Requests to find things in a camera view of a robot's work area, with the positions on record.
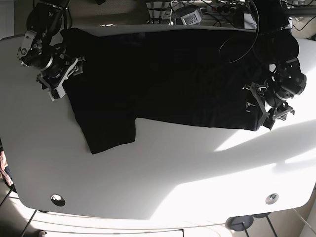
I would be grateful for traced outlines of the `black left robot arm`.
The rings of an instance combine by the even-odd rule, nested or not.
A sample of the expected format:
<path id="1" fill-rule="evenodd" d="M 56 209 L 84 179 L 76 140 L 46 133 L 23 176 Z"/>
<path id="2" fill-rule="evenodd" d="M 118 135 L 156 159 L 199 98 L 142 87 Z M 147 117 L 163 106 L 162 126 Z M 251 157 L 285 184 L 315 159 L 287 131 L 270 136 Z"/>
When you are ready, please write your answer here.
<path id="1" fill-rule="evenodd" d="M 266 69 L 270 65 L 275 69 L 244 87 L 249 91 L 246 105 L 261 110 L 259 125 L 272 129 L 277 119 L 285 121 L 288 113 L 295 113 L 287 100 L 305 90 L 307 78 L 301 72 L 299 45 L 280 2 L 252 0 L 250 7 L 255 11 L 257 24 L 253 54 Z"/>

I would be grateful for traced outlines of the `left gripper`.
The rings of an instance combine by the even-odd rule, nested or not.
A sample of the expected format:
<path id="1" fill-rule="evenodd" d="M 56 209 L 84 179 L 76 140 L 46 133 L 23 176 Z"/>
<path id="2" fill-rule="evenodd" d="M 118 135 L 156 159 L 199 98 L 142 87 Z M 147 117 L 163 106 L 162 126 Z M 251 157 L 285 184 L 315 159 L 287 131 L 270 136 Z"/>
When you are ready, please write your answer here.
<path id="1" fill-rule="evenodd" d="M 286 100 L 279 99 L 268 85 L 252 83 L 243 87 L 248 113 L 259 112 L 258 125 L 272 129 L 277 120 L 285 121 L 288 114 L 295 114 Z"/>

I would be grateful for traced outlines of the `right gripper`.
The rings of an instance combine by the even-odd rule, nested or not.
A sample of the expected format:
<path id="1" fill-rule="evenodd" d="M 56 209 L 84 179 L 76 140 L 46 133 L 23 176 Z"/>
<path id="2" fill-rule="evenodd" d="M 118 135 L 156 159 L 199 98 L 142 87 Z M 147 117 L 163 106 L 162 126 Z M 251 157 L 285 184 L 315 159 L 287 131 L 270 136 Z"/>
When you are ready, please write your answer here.
<path id="1" fill-rule="evenodd" d="M 36 81 L 42 85 L 42 89 L 48 89 L 49 93 L 65 93 L 62 86 L 70 76 L 83 73 L 85 57 L 58 56 L 52 59 L 47 69 L 37 75 Z"/>

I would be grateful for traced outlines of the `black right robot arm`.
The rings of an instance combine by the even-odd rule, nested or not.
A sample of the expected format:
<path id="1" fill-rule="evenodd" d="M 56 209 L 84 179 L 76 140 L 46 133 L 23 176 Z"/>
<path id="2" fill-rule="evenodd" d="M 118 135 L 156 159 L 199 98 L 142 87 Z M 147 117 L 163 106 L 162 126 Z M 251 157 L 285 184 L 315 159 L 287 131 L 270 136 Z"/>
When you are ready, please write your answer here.
<path id="1" fill-rule="evenodd" d="M 83 72 L 84 57 L 71 57 L 66 54 L 64 43 L 50 45 L 55 36 L 68 26 L 68 0 L 41 0 L 27 18 L 27 31 L 22 46 L 18 49 L 18 59 L 23 66 L 40 71 L 36 81 L 42 89 L 48 89 L 51 99 L 65 96 L 63 82 L 70 76 Z"/>

